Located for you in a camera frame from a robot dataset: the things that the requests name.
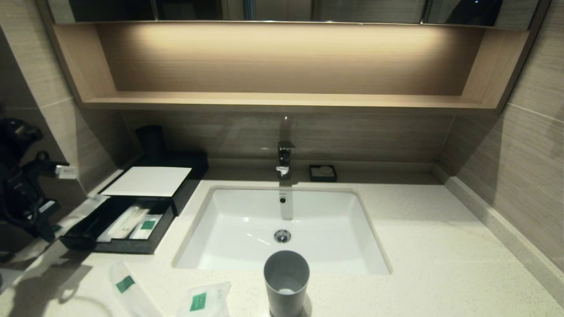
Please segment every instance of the soap dish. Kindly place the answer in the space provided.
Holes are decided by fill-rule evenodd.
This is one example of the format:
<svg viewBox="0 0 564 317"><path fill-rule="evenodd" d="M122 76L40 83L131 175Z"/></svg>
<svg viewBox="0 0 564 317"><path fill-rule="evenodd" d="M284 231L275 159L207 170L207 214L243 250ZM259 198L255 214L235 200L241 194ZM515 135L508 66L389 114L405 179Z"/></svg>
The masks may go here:
<svg viewBox="0 0 564 317"><path fill-rule="evenodd" d="M336 182L337 171L333 165L310 165L312 182Z"/></svg>

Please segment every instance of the chrome faucet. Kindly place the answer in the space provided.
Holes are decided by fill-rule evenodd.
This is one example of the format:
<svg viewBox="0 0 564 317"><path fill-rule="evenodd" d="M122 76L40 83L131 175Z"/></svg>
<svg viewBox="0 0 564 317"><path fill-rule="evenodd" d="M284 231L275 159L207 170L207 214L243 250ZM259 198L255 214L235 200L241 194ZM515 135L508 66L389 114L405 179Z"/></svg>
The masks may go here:
<svg viewBox="0 0 564 317"><path fill-rule="evenodd" d="M290 179L290 152L296 147L290 141L278 143L278 178L281 180Z"/></svg>

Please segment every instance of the sink drain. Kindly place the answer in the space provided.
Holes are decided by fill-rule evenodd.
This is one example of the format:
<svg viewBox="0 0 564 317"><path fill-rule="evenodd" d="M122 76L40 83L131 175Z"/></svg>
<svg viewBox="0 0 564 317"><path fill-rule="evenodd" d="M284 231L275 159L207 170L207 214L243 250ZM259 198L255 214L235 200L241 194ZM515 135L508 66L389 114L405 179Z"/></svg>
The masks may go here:
<svg viewBox="0 0 564 317"><path fill-rule="evenodd" d="M274 240L278 243L286 243L290 241L291 238L292 234L290 234L290 231L288 230L281 229L274 232Z"/></svg>

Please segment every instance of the white quartz countertop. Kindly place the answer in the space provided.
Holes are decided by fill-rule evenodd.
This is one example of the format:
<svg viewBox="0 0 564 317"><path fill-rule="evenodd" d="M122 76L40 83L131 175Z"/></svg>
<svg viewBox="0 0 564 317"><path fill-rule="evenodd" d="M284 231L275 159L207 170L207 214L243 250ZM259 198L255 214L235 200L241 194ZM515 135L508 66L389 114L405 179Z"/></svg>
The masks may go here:
<svg viewBox="0 0 564 317"><path fill-rule="evenodd" d="M117 261L125 261L164 316L174 316L188 288L224 281L232 284L227 298L231 316L269 316L262 272L172 267L214 186L278 187L278 183L202 181L154 256L92 253L80 263L80 256L65 254L65 248L55 243L0 296L0 316L127 316L111 290L109 268ZM299 183L294 188L356 191L392 271L390 275L312 272L307 295L313 317L564 316L516 257L432 180L428 184Z"/></svg>

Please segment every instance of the white undermount sink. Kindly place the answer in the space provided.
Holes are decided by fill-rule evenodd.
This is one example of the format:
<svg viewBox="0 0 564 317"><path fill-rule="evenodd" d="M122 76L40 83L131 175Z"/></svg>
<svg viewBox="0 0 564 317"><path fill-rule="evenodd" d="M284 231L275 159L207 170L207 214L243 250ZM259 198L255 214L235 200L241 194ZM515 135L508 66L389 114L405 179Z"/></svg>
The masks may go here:
<svg viewBox="0 0 564 317"><path fill-rule="evenodd" d="M280 230L288 242L277 241L276 232L288 237ZM210 190L173 265L260 271L280 250L301 254L312 272L390 273L359 198L345 191Z"/></svg>

